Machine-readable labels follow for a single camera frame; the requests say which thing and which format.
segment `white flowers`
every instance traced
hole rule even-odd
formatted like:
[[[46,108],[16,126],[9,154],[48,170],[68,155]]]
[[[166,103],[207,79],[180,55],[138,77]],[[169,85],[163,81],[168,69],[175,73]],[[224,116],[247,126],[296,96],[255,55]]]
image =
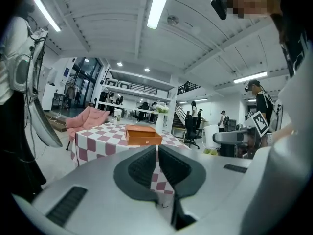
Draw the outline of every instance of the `white flowers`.
[[[155,105],[155,110],[159,113],[168,113],[170,108],[168,108],[166,103],[158,101],[157,104]]]

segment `white shelf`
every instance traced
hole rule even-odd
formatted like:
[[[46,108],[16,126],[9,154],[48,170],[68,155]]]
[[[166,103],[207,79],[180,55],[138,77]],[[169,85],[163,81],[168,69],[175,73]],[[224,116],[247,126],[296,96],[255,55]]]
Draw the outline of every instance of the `white shelf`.
[[[109,70],[109,72],[111,73],[114,79],[117,79],[119,81],[140,84],[140,85],[156,88],[156,89],[163,90],[163,91],[169,91],[170,89],[174,88],[174,86],[169,83],[166,83],[166,82],[154,79],[154,78],[150,78],[147,76],[143,76],[143,75],[133,74],[133,73],[121,71],[121,70]]]
[[[146,92],[135,91],[131,89],[126,89],[122,87],[117,87],[117,86],[112,86],[112,85],[103,85],[103,87],[107,88],[110,92],[117,92],[117,93],[122,93],[122,94],[127,94],[127,95],[140,96],[140,97],[144,97],[147,99],[160,100],[164,102],[172,101],[172,99],[167,98],[167,97],[162,97],[162,96],[153,95],[153,94],[149,94]]]
[[[153,113],[153,114],[158,114],[158,115],[167,116],[167,113],[159,113],[159,112],[148,111],[148,110],[143,110],[143,109],[139,109],[139,108],[129,108],[129,107],[124,107],[123,105],[110,104],[110,103],[105,103],[105,102],[101,102],[101,101],[98,102],[98,103],[99,103],[99,104],[104,104],[104,105],[113,106],[113,107],[117,107],[117,108],[123,108],[123,109],[127,109],[127,110],[132,110],[132,111],[146,112],[146,113]]]

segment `black rubber pad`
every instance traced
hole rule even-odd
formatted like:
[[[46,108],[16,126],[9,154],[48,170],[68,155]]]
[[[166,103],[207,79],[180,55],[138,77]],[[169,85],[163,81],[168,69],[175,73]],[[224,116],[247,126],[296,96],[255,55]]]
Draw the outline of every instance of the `black rubber pad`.
[[[248,170],[248,168],[246,168],[246,167],[236,166],[233,164],[232,165],[231,164],[224,165],[223,168],[228,169],[228,170],[237,171],[240,173],[246,173],[246,170]]]
[[[159,145],[159,165],[175,191],[177,199],[197,193],[206,178],[204,167],[179,153],[179,148]]]
[[[145,146],[141,152],[121,161],[114,169],[114,181],[132,199],[158,202],[150,191],[153,172],[157,165],[156,146]]]
[[[87,190],[82,187],[72,187],[71,190],[48,213],[47,218],[53,223],[64,226],[69,217],[75,211]]]

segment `pink armchair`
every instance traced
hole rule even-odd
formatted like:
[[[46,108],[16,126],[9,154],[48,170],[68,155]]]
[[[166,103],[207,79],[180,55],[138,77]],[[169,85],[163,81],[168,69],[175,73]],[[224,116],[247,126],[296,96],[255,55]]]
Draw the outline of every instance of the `pink armchair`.
[[[81,114],[74,118],[68,118],[66,125],[69,141],[66,150],[68,150],[70,142],[73,142],[76,132],[89,130],[103,124],[107,120],[109,113],[109,111],[101,111],[88,106]]]

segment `orange wooden box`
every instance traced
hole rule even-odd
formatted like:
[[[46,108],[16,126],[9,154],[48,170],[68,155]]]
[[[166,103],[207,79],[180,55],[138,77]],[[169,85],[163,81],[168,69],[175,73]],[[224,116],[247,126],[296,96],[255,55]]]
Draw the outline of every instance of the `orange wooden box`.
[[[162,143],[162,137],[154,128],[148,126],[126,125],[125,136],[128,145],[157,145]]]

